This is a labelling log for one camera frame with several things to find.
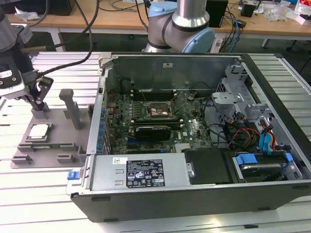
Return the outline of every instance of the power supply label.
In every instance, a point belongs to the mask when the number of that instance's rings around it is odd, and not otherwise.
[[[126,186],[128,188],[165,186],[162,159],[127,161]]]

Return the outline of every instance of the gray post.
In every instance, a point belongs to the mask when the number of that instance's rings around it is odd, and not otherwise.
[[[73,97],[72,89],[62,89],[59,93],[59,98],[66,104],[74,128],[76,130],[79,130],[81,127],[79,107],[76,102],[73,102],[72,97]]]

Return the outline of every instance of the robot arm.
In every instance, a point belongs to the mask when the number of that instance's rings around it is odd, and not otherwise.
[[[53,79],[38,79],[29,56],[21,51],[31,37],[27,30],[28,26],[13,27],[0,7],[0,96],[23,99],[41,111]]]
[[[206,52],[215,38],[208,22],[206,0],[154,3],[145,52]]]

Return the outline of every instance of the cable connector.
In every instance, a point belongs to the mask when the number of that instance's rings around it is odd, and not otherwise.
[[[224,116],[224,120],[225,120],[225,122],[228,122],[230,125],[234,123],[234,120],[227,117],[227,116]]]
[[[273,129],[273,125],[268,125],[267,128],[265,128],[264,131],[262,131],[262,133],[266,133],[270,131],[271,129]]]
[[[237,112],[237,117],[240,119],[240,120],[246,120],[246,116],[241,113],[241,112]]]
[[[260,126],[263,126],[263,125],[265,126],[266,125],[266,123],[264,122],[263,119],[261,119],[259,122],[260,122]]]

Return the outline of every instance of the computer case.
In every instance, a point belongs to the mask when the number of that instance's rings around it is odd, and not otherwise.
[[[221,27],[227,5],[228,0],[207,0],[206,11],[209,13],[209,27]]]

